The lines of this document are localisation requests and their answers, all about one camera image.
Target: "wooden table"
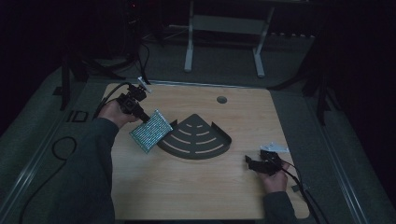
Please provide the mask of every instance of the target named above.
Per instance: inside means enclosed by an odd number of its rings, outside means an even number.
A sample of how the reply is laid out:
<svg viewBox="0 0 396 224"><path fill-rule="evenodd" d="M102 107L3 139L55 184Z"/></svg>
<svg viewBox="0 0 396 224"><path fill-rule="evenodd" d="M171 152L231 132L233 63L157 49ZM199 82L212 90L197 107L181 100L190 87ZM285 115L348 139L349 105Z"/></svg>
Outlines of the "wooden table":
<svg viewBox="0 0 396 224"><path fill-rule="evenodd" d="M117 84L110 84L105 95ZM125 125L112 151L116 219L259 219L263 218L262 185L247 168L245 155L259 159L260 145L287 146L267 90L207 86L150 85L153 93L140 104L151 115L159 109L167 121L178 122L198 114L215 122L231 136L230 149L215 158L192 161L155 146L146 154L129 132L141 121ZM117 97L126 87L114 93ZM219 96L226 104L217 102ZM279 156L293 163L289 153ZM296 175L293 168L290 172ZM300 193L289 178L287 193L296 216L309 215Z"/></svg>

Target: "white table leg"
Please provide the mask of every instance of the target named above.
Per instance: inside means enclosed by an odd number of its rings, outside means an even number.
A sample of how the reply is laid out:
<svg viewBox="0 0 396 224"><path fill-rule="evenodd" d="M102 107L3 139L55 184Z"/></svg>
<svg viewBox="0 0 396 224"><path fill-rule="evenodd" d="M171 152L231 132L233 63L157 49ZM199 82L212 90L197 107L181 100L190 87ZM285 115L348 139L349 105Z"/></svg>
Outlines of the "white table leg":
<svg viewBox="0 0 396 224"><path fill-rule="evenodd" d="M265 76L264 68L262 66L262 56L260 55L260 53L262 52L262 45L264 44L265 37L267 36L268 28L270 26L272 16L274 15L274 10L275 10L275 8L271 7L271 9L268 13L267 20L266 20L264 26L262 27L262 33L260 35L259 45L257 46L257 48L253 49L254 63L256 64L256 71L257 71L258 77Z"/></svg>
<svg viewBox="0 0 396 224"><path fill-rule="evenodd" d="M194 1L190 1L190 19L189 19L189 44L187 46L187 52L186 52L186 61L184 63L184 71L185 72L190 72L192 68L192 54L194 50L194 45L192 44L192 24L193 24L193 6L194 6Z"/></svg>

